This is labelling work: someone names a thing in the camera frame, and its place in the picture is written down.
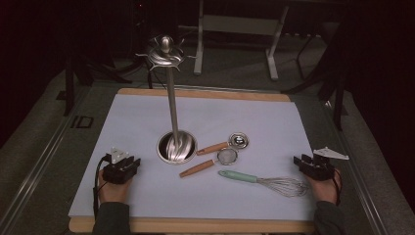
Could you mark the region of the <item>steel utensil rack stand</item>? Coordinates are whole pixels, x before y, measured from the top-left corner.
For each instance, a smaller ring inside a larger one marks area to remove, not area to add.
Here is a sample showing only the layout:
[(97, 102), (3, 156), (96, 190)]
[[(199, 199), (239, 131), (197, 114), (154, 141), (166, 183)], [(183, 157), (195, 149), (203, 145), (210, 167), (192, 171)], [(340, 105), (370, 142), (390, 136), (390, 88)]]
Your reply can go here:
[(158, 142), (160, 158), (171, 165), (181, 165), (189, 162), (196, 154), (197, 140), (193, 134), (181, 130), (178, 126), (177, 108), (173, 71), (179, 71), (179, 65), (185, 60), (184, 52), (168, 35), (155, 38), (154, 46), (147, 54), (138, 54), (146, 57), (151, 63), (150, 70), (165, 69), (166, 91), (171, 120), (171, 131), (162, 136)]

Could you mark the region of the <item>grey metal frame stand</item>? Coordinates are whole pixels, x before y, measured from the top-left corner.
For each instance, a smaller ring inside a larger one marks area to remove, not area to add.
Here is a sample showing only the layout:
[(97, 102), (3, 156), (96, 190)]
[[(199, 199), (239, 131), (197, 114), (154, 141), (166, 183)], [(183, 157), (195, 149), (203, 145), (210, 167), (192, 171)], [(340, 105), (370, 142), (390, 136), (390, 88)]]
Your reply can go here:
[(265, 57), (270, 79), (276, 81), (279, 75), (274, 54), (282, 36), (289, 10), (290, 6), (285, 4), (278, 20), (206, 15), (204, 13), (204, 0), (199, 0), (198, 24), (196, 26), (179, 26), (179, 28), (195, 30), (197, 32), (196, 61), (193, 73), (195, 75), (201, 75), (203, 71), (205, 31), (267, 35), (271, 36), (273, 41), (265, 50)]

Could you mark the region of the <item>person's left hand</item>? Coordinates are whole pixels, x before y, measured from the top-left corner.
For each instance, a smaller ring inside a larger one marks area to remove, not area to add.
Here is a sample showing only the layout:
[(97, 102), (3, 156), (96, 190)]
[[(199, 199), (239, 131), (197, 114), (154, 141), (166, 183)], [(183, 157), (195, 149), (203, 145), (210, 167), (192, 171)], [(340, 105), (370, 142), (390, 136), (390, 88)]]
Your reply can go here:
[(103, 178), (103, 171), (99, 171), (99, 191), (98, 197), (101, 204), (103, 203), (125, 203), (128, 196), (129, 187), (132, 179), (124, 184), (113, 184)]

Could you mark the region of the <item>black metal stand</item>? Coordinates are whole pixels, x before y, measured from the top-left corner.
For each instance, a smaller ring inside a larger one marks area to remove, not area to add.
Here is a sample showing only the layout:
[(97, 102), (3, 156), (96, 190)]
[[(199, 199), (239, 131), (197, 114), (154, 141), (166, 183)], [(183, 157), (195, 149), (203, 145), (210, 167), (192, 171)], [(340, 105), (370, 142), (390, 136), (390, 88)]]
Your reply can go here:
[(323, 23), (322, 27), (318, 29), (315, 34), (313, 34), (307, 39), (306, 43), (302, 46), (296, 57), (296, 63), (300, 70), (300, 76), (303, 76), (300, 66), (300, 54), (308, 45), (308, 43), (316, 35), (319, 35), (322, 38), (322, 40), (327, 44), (327, 48), (323, 53), (317, 66), (305, 78), (305, 82), (293, 88), (283, 90), (282, 94), (296, 94), (316, 83), (321, 82), (322, 85), (317, 93), (317, 97), (320, 101), (328, 102), (332, 95), (335, 95), (333, 122), (336, 128), (339, 131), (342, 131), (343, 129), (341, 125), (341, 115), (343, 109), (343, 98), (346, 79), (343, 75), (341, 75), (342, 68), (340, 67), (339, 63), (328, 62), (328, 56), (332, 53), (332, 49), (330, 48), (329, 44), (335, 36), (336, 31), (336, 23), (329, 23), (329, 28), (325, 28), (325, 24)]
[(90, 71), (97, 71), (119, 83), (131, 83), (131, 80), (123, 78), (121, 75), (124, 72), (129, 72), (137, 69), (139, 64), (132, 64), (122, 68), (111, 68), (109, 66), (94, 62), (92, 59), (84, 55), (79, 56), (68, 56), (65, 65), (65, 90), (58, 94), (58, 100), (64, 100), (66, 102), (66, 108), (64, 116), (67, 117), (74, 107), (74, 78), (77, 77), (78, 81), (83, 84), (90, 86), (94, 78)]

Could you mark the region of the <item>wooden handled mesh strainer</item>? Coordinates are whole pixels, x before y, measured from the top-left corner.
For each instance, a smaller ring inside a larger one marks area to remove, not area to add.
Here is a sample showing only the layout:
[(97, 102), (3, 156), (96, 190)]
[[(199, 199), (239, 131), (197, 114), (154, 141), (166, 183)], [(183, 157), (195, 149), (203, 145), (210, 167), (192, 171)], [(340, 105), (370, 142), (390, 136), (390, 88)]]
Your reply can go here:
[(179, 177), (183, 178), (194, 173), (200, 172), (204, 169), (207, 169), (215, 164), (221, 165), (232, 165), (238, 159), (238, 152), (232, 148), (226, 148), (220, 150), (216, 157), (212, 160), (205, 161), (201, 164), (194, 165), (182, 172), (179, 173)]

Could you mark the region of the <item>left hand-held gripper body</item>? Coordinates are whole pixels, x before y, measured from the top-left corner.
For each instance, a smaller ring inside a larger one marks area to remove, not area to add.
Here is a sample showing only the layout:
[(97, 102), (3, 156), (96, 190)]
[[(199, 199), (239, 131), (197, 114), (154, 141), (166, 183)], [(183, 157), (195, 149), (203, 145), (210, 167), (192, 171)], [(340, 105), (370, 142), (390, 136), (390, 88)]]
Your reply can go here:
[(132, 157), (128, 152), (112, 147), (106, 161), (109, 163), (104, 167), (103, 178), (113, 184), (124, 184), (136, 173), (137, 168), (127, 164), (126, 159)]

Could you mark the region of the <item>person's right hand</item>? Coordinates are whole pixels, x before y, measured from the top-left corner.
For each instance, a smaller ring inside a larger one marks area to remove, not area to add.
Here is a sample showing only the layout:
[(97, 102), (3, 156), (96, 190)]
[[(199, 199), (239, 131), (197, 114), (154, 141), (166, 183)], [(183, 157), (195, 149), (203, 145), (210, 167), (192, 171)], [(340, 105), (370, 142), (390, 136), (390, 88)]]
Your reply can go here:
[(329, 180), (315, 180), (311, 177), (306, 177), (309, 182), (313, 196), (316, 201), (329, 202), (338, 205), (341, 201), (342, 192), (342, 177), (338, 169), (335, 169), (334, 177)]

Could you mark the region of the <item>metal floor rail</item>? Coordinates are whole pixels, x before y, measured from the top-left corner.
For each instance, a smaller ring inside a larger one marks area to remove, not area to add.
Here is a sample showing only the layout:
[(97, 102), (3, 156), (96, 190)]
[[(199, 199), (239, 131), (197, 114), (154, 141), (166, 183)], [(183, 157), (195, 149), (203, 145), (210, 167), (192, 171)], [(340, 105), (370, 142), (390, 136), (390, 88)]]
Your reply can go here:
[(55, 91), (47, 91), (0, 149), (0, 235), (13, 229), (89, 90), (75, 92), (68, 113)]
[(345, 189), (341, 208), (346, 215), (346, 231), (350, 235), (389, 235), (382, 219), (381, 190), (385, 185), (378, 180), (390, 181), (389, 167), (359, 111), (346, 100), (346, 113), (341, 116), (342, 130), (334, 125), (334, 105), (323, 102), (330, 130), (335, 134), (340, 150), (349, 155), (341, 162)]

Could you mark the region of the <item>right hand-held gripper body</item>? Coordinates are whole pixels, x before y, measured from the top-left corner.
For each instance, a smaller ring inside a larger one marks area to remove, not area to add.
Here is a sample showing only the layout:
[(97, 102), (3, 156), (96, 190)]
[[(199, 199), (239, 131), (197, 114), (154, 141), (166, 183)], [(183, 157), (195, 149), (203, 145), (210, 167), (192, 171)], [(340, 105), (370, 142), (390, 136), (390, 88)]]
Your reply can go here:
[(335, 167), (330, 163), (330, 159), (348, 161), (349, 156), (338, 153), (328, 147), (313, 151), (313, 164), (308, 164), (304, 174), (312, 179), (323, 181), (332, 179)]

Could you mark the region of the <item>green handled wire whisk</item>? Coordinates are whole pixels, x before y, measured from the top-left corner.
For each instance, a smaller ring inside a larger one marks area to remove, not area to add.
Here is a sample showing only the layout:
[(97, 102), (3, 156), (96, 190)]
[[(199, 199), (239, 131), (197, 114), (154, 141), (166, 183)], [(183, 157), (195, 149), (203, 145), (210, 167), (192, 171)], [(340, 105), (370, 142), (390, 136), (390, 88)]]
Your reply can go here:
[(220, 170), (218, 174), (228, 179), (260, 184), (288, 198), (304, 196), (309, 189), (306, 183), (291, 177), (261, 178), (233, 170)]

